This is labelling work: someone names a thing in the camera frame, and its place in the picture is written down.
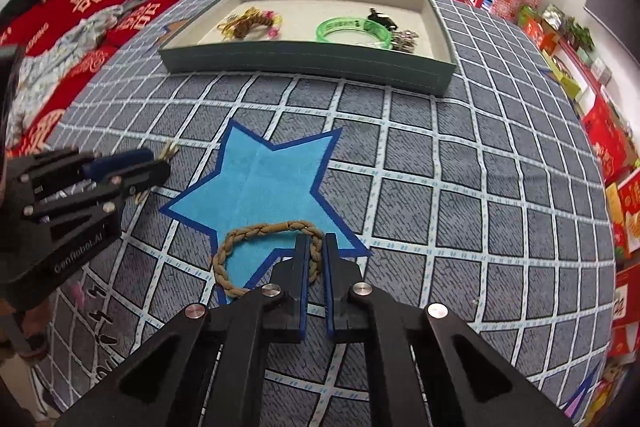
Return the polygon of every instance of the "tassel keychain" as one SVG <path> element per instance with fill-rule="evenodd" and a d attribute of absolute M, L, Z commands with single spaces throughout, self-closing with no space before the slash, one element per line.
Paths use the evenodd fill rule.
<path fill-rule="evenodd" d="M 249 8 L 241 16 L 230 15 L 217 28 L 224 36 L 224 40 L 243 40 L 256 26 L 268 28 L 267 38 L 275 39 L 280 34 L 282 16 L 272 10 L 260 11 L 257 8 Z"/>

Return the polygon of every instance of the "pink tassel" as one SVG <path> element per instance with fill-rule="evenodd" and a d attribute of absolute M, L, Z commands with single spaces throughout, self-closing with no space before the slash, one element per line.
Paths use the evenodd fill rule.
<path fill-rule="evenodd" d="M 76 306 L 80 311 L 84 311 L 84 291 L 81 282 L 73 283 L 70 288 L 71 295 L 76 299 Z"/>

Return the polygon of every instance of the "potted plant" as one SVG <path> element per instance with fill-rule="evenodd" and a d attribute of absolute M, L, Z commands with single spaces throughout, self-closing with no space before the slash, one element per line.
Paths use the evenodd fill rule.
<path fill-rule="evenodd" d="M 593 61 L 589 53 L 594 51 L 595 45 L 593 44 L 593 39 L 591 39 L 589 29 L 578 24 L 575 18 L 569 17 L 566 20 L 564 37 L 577 52 L 580 60 L 582 60 L 585 65 L 590 66 Z"/>

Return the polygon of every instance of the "metal screw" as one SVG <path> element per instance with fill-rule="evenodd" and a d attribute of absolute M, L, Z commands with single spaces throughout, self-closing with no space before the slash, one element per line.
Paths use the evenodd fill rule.
<path fill-rule="evenodd" d="M 447 307 L 444 304 L 433 303 L 427 308 L 427 313 L 434 319 L 443 319 L 449 313 Z"/>
<path fill-rule="evenodd" d="M 187 315 L 190 319 L 199 319 L 202 317 L 207 309 L 200 303 L 189 304 L 185 310 L 184 314 Z"/>
<path fill-rule="evenodd" d="M 262 287 L 262 295 L 266 295 L 267 297 L 275 297 L 276 295 L 280 295 L 280 286 L 277 284 L 269 283 L 265 284 Z"/>
<path fill-rule="evenodd" d="M 356 282 L 351 289 L 356 295 L 369 295 L 373 291 L 373 286 L 368 282 Z"/>

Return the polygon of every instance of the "gray cloth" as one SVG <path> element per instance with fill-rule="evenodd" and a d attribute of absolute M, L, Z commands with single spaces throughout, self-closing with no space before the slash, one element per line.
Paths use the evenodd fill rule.
<path fill-rule="evenodd" d="M 123 4 L 104 8 L 88 19 L 82 19 L 77 26 L 62 35 L 50 50 L 37 57 L 24 57 L 20 66 L 20 83 L 7 122 L 7 147 L 18 145 L 22 134 L 31 126 L 60 80 L 88 52 L 100 45 L 109 29 L 146 1 L 128 0 Z"/>

